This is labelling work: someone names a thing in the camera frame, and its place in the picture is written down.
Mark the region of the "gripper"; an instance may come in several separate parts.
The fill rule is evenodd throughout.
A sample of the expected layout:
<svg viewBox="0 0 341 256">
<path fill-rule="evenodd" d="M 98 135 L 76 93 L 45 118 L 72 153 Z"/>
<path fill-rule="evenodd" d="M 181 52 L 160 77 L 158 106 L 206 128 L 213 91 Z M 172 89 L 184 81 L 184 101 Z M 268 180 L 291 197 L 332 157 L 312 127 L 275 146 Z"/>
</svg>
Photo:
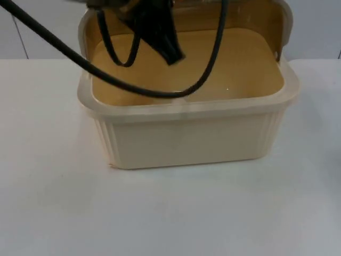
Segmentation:
<svg viewBox="0 0 341 256">
<path fill-rule="evenodd" d="M 123 1 L 117 17 L 170 66 L 184 59 L 173 18 L 174 1 Z"/>
</svg>

